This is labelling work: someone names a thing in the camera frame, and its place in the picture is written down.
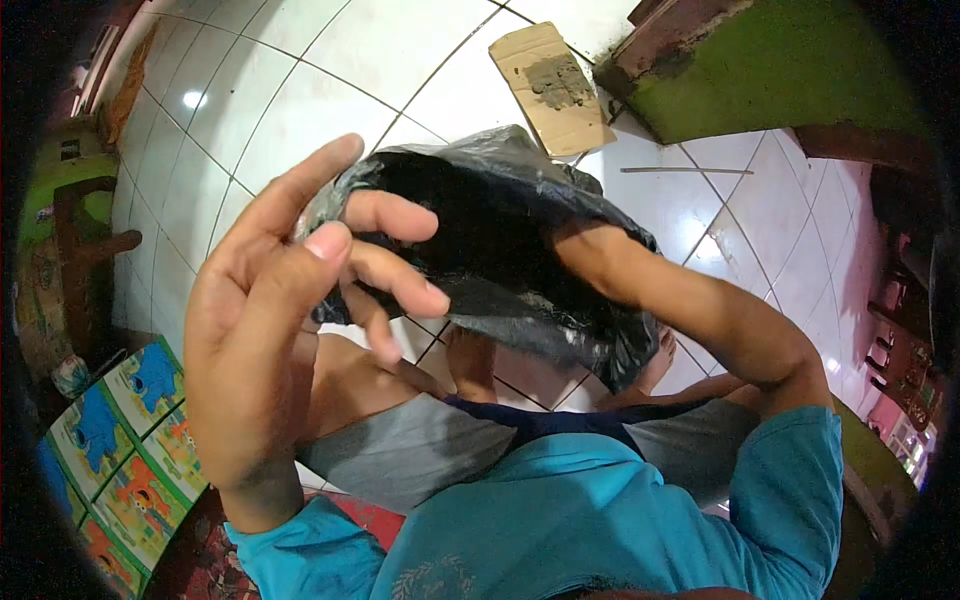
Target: blue shirt sleeve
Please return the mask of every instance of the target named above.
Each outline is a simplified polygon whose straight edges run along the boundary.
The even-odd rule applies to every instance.
[[[806,406],[762,423],[740,449],[730,509],[770,586],[752,593],[821,597],[840,548],[840,418]]]
[[[323,495],[273,531],[247,535],[225,527],[240,564],[267,600],[367,600],[386,556],[373,535]]]

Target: shirt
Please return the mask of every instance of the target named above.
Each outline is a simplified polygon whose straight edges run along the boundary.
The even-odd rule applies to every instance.
[[[730,520],[599,434],[530,442],[408,515],[386,555],[316,497],[273,531],[229,525],[264,598],[548,598],[576,588],[729,587],[819,598],[840,543],[840,419],[806,406],[740,448]]]

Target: foot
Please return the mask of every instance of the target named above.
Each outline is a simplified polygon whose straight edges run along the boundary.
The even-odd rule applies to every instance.
[[[673,329],[666,325],[660,325],[660,350],[654,354],[647,366],[640,371],[631,388],[636,388],[639,392],[649,396],[654,388],[666,375],[673,365],[673,357],[677,353],[677,337],[673,334]]]
[[[446,363],[457,386],[457,396],[471,402],[496,403],[493,358],[496,342],[481,333],[454,326],[446,341]]]

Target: white tile floor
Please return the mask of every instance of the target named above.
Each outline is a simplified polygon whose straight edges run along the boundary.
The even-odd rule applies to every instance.
[[[527,127],[488,46],[551,20],[589,65],[630,32],[636,0],[153,0],[121,43],[104,88],[156,20],[146,79],[119,143],[115,226],[144,233],[118,261],[116,319],[164,334],[180,352],[193,278],[252,196],[344,132],[367,148],[445,143]],[[653,231],[671,260],[722,277],[780,309],[823,355],[830,388],[872,405],[862,357],[879,257],[869,169],[807,160],[788,131],[660,147],[629,114],[617,141],[574,157],[607,197]],[[750,169],[753,175],[623,174],[626,166]],[[444,322],[395,323],[404,355],[449,385]],[[360,341],[352,328],[344,331]],[[681,337],[656,389],[671,393],[723,367]],[[560,372],[502,349],[497,391],[531,410],[589,410],[604,394],[582,369]]]

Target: plastic bag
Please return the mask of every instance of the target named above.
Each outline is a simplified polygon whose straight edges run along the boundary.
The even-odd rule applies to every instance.
[[[594,291],[564,268],[546,241],[574,218],[618,225],[658,252],[653,235],[605,200],[592,176],[553,163],[520,126],[448,146],[380,150],[320,191],[295,237],[337,219],[357,189],[392,192],[437,213],[440,226],[426,242],[399,243],[383,233],[357,238],[395,252],[450,296],[447,317],[455,324],[561,368],[582,365],[614,393],[633,383],[657,352],[654,318]],[[391,318],[402,314],[392,297],[365,289]],[[337,293],[313,318],[351,323]]]

